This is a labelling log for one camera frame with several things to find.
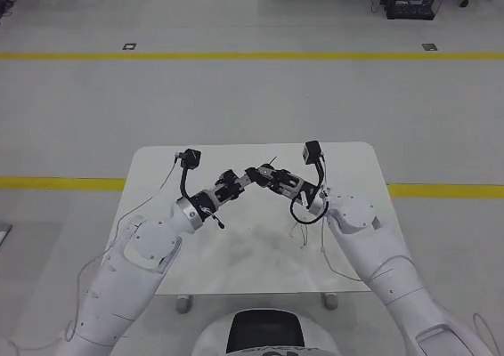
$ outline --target black cable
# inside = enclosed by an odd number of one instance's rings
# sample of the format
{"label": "black cable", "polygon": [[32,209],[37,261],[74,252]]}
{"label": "black cable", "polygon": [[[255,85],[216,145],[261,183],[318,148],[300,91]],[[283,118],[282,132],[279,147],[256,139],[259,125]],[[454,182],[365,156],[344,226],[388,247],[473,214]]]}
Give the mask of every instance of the black cable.
{"label": "black cable", "polygon": [[296,200],[297,200],[297,196],[295,196],[293,199],[291,199],[291,204],[289,205],[289,213],[291,214],[291,216],[294,218],[295,221],[297,221],[298,223],[301,223],[303,225],[312,225],[314,223],[317,223],[319,220],[321,220],[321,218],[323,216],[325,216],[325,214],[327,213],[327,210],[329,209],[329,202],[326,201],[325,208],[323,209],[323,212],[321,212],[321,214],[319,214],[319,216],[317,216],[313,220],[310,220],[309,222],[304,222],[303,220],[299,220],[299,218],[296,216],[296,213],[294,213],[294,203],[296,202]]}
{"label": "black cable", "polygon": [[185,167],[183,168],[183,174],[181,174],[181,195],[183,196],[183,198],[191,201],[191,198],[189,197],[189,194],[187,194],[187,187],[186,187],[186,183],[187,183],[187,172],[189,172],[189,168]]}
{"label": "black cable", "polygon": [[[317,175],[318,175],[317,188],[315,189],[316,192],[320,190],[321,184],[323,183],[323,180],[326,178],[325,176],[327,173],[323,169],[323,167],[321,166],[321,159],[323,159],[323,163],[325,163],[325,158],[323,158],[323,157],[320,157],[320,159],[318,159],[317,162],[315,162],[315,169],[317,169]],[[296,222],[301,223],[303,225],[311,225],[311,224],[317,223],[319,220],[321,220],[321,218],[323,216],[325,216],[325,214],[327,213],[327,211],[329,209],[329,202],[326,201],[325,208],[323,209],[323,212],[321,212],[321,214],[319,214],[315,219],[308,221],[308,222],[305,222],[303,220],[299,220],[299,218],[296,216],[296,213],[294,213],[294,203],[296,203],[296,200],[297,200],[297,195],[291,199],[291,204],[289,205],[289,213],[291,214],[291,216],[294,218],[294,220]]]}

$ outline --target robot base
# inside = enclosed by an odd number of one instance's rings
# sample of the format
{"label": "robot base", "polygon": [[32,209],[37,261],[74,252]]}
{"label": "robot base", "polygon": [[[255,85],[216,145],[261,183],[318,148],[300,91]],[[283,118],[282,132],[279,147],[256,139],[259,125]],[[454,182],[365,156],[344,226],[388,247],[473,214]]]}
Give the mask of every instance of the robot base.
{"label": "robot base", "polygon": [[307,318],[278,309],[248,309],[225,315],[205,328],[191,356],[238,354],[266,346],[339,354],[331,335]]}

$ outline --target cable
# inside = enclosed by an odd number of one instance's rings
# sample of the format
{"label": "cable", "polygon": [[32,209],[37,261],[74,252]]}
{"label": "cable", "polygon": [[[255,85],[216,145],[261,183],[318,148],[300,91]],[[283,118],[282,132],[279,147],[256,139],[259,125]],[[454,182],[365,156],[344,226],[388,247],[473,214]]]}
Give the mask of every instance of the cable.
{"label": "cable", "polygon": [[477,323],[476,323],[476,317],[478,319],[480,319],[482,321],[482,323],[484,324],[485,328],[487,329],[488,333],[490,333],[490,337],[492,338],[492,341],[493,341],[493,346],[495,346],[495,351],[498,353],[498,356],[501,356],[501,351],[500,351],[500,347],[498,346],[498,343],[497,341],[495,341],[495,337],[493,336],[493,332],[492,330],[490,329],[490,326],[488,325],[487,321],[485,321],[484,317],[482,316],[482,314],[480,314],[479,312],[475,312],[474,315],[472,315],[472,321],[474,322],[474,328],[476,329],[476,333],[478,336],[480,336],[480,339],[482,339],[482,341],[484,342],[484,344],[488,347],[488,349],[490,348],[490,346],[484,341],[484,339],[482,338],[482,334],[480,333],[480,329],[479,327],[477,326]]}
{"label": "cable", "polygon": [[325,261],[327,262],[327,265],[329,266],[329,269],[335,273],[338,274],[341,277],[345,277],[350,280],[354,280],[355,282],[362,282],[362,279],[357,279],[355,277],[347,276],[346,274],[343,274],[339,271],[335,271],[333,267],[331,267],[331,263],[329,262],[329,258],[327,257],[327,254],[325,253],[325,246],[323,245],[323,227],[325,226],[325,221],[324,219],[321,219],[321,252],[323,253],[323,257],[325,257]]}
{"label": "cable", "polygon": [[296,226],[299,225],[300,231],[302,231],[302,238],[304,239],[304,244],[300,248],[304,248],[307,246],[307,226],[300,224],[299,222],[294,223],[294,226],[291,227],[289,230],[289,236],[293,238],[294,236],[292,235],[292,231],[296,228]]}
{"label": "cable", "polygon": [[55,346],[62,339],[64,339],[66,342],[69,343],[74,338],[74,335],[76,334],[78,314],[80,312],[80,278],[82,277],[82,273],[85,271],[85,269],[90,264],[94,263],[99,258],[103,257],[105,254],[107,254],[114,247],[116,241],[118,240],[119,225],[121,224],[121,221],[124,220],[131,213],[135,212],[140,207],[142,207],[145,204],[149,203],[153,198],[155,198],[155,196],[157,195],[157,193],[159,193],[161,191],[161,189],[165,186],[165,184],[169,180],[169,177],[171,176],[171,173],[175,169],[176,164],[177,164],[177,158],[175,158],[175,162],[173,163],[173,166],[169,170],[169,173],[167,174],[167,177],[165,178],[165,180],[163,181],[163,183],[161,183],[161,186],[159,187],[158,191],[155,194],[153,194],[152,196],[150,196],[149,198],[147,198],[140,205],[134,207],[133,209],[131,209],[128,212],[126,212],[125,214],[121,215],[121,217],[118,219],[118,222],[116,223],[116,231],[114,233],[114,237],[113,237],[112,241],[110,242],[110,244],[108,245],[108,247],[103,251],[103,253],[97,255],[96,257],[94,257],[93,259],[91,259],[90,261],[88,261],[80,269],[80,272],[77,274],[77,277],[76,277],[77,288],[76,288],[76,309],[74,311],[74,319],[70,320],[69,323],[68,323],[68,325],[64,329],[64,336],[63,337],[58,337],[58,338],[56,338],[56,340],[52,341],[51,343],[49,343],[49,344],[47,344],[45,346],[41,346],[41,347],[22,347],[22,346],[16,344],[13,340],[8,340],[7,343],[15,349],[17,356],[20,356],[20,351],[39,351],[39,350],[44,350],[44,349],[47,349],[47,348]]}
{"label": "cable", "polygon": [[181,184],[179,186],[181,190],[181,195],[183,198],[191,201],[191,198],[189,198],[189,194],[187,194],[187,187],[185,184],[187,183],[187,172],[189,172],[189,168],[185,167],[183,168],[183,174],[181,174]]}
{"label": "cable", "polygon": [[329,209],[329,202],[326,201],[325,202],[325,208],[323,209],[323,211],[321,212],[321,214],[319,214],[315,219],[310,220],[308,222],[305,222],[303,220],[299,220],[299,218],[296,216],[296,213],[294,213],[294,203],[296,202],[296,200],[297,200],[297,197],[294,197],[291,200],[291,204],[289,205],[289,213],[291,214],[291,216],[294,218],[294,220],[296,222],[301,223],[302,225],[312,225],[314,223],[317,223],[319,220],[321,220],[321,218],[323,216],[325,216],[325,214],[327,213],[327,211]]}
{"label": "cable", "polygon": [[[323,156],[321,156],[320,159],[323,161],[323,164],[325,165],[325,158]],[[321,188],[321,184],[323,183],[324,180],[325,180],[325,186],[327,186],[327,166],[325,166],[325,168],[323,168],[321,166],[320,160],[318,160],[315,163],[315,168],[317,169],[317,173],[319,176],[317,187],[316,187],[315,191],[319,191]],[[323,218],[323,216],[325,216],[325,214],[329,210],[329,202],[327,201],[327,192],[323,191],[322,193],[323,193],[323,199],[325,200],[325,208],[323,208],[323,211],[321,212],[321,214],[319,214],[317,217],[315,217],[315,219],[308,221],[308,222],[300,220],[296,216],[296,213],[294,213],[294,203],[296,202],[296,200],[298,200],[299,194],[291,199],[291,203],[289,204],[289,213],[291,214],[291,216],[294,218],[294,220],[297,223],[301,223],[302,225],[312,225],[314,223],[317,223],[321,218]]]}
{"label": "cable", "polygon": [[387,258],[384,262],[382,262],[379,267],[377,267],[370,275],[369,275],[369,278],[368,279],[357,279],[355,277],[350,277],[350,276],[347,276],[341,272],[338,272],[338,271],[335,271],[335,269],[333,269],[333,267],[331,267],[331,263],[329,262],[329,258],[327,257],[327,254],[325,252],[325,246],[323,245],[323,226],[324,226],[324,223],[321,222],[321,252],[323,253],[323,256],[325,257],[325,261],[327,261],[327,265],[329,266],[329,269],[333,272],[333,273],[336,273],[338,274],[339,276],[342,276],[342,277],[345,277],[347,279],[350,279],[350,280],[354,280],[356,282],[364,282],[365,284],[368,284],[369,282],[372,281],[373,277],[375,276],[375,274],[377,274],[377,272],[383,268],[383,266],[385,266],[385,264],[393,261],[394,259],[396,258],[402,258],[403,260],[406,260],[408,262],[410,262],[414,268],[416,268],[416,264],[414,264],[414,262],[407,256],[405,255],[394,255],[394,256],[391,256],[389,258]]}

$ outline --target white cable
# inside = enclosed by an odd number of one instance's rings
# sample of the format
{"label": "white cable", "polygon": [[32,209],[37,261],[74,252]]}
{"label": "white cable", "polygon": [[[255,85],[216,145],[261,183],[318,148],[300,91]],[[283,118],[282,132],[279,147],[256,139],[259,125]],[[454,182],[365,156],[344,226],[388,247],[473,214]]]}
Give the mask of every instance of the white cable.
{"label": "white cable", "polygon": [[48,349],[50,347],[55,346],[62,339],[64,339],[66,342],[69,342],[70,340],[72,340],[72,338],[74,338],[74,335],[76,334],[78,314],[79,314],[79,311],[80,311],[80,278],[82,277],[82,273],[85,271],[85,269],[90,264],[92,264],[95,261],[97,261],[99,258],[101,258],[105,254],[107,254],[113,248],[114,244],[118,240],[119,225],[121,224],[121,221],[124,220],[131,213],[133,213],[134,211],[136,211],[137,209],[139,209],[140,207],[142,207],[145,204],[149,203],[153,198],[155,198],[155,196],[161,191],[161,189],[165,186],[165,184],[169,180],[169,177],[171,176],[171,173],[175,169],[176,164],[177,164],[177,158],[175,158],[175,162],[173,163],[173,166],[171,167],[171,170],[169,171],[169,173],[167,174],[167,177],[165,178],[165,180],[163,181],[163,183],[161,184],[161,186],[159,187],[159,189],[157,190],[157,192],[155,194],[153,194],[152,196],[150,196],[149,198],[147,198],[140,205],[134,207],[133,209],[129,210],[127,213],[121,215],[121,217],[118,219],[118,223],[116,224],[116,231],[115,231],[113,240],[110,242],[110,244],[108,245],[108,247],[103,251],[103,253],[97,255],[96,257],[94,257],[93,259],[91,259],[90,261],[88,261],[80,269],[80,272],[77,274],[77,277],[76,277],[77,288],[76,288],[76,309],[75,309],[75,312],[74,312],[74,319],[69,321],[68,325],[64,329],[63,336],[62,337],[59,336],[59,337],[56,338],[56,340],[52,341],[51,343],[46,344],[44,346],[40,346],[40,347],[22,347],[22,346],[16,344],[13,340],[8,340],[7,343],[14,348],[14,350],[16,352],[16,356],[20,356],[20,352],[21,351],[40,351],[40,350]]}

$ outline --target floor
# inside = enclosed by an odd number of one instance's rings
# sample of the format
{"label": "floor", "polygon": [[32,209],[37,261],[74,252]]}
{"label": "floor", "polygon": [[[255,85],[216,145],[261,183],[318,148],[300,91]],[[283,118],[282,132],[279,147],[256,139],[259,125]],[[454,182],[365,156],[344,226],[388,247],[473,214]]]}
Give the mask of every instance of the floor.
{"label": "floor", "polygon": [[[447,0],[422,22],[387,21],[367,0],[21,0],[0,28],[0,53],[128,42],[137,53],[499,53],[504,2]],[[370,143],[388,182],[504,184],[504,61],[0,61],[0,175],[121,178],[143,146],[311,139]],[[0,221],[14,225],[0,248],[0,355],[14,355],[8,338],[34,346],[63,330],[76,273],[104,247],[118,201],[0,190]],[[394,206],[433,295],[464,320],[481,312],[504,354],[504,200]],[[178,316],[156,297],[113,354],[188,354],[215,318],[273,306],[319,322],[345,355],[404,355],[375,296],[340,303],[212,295]]]}

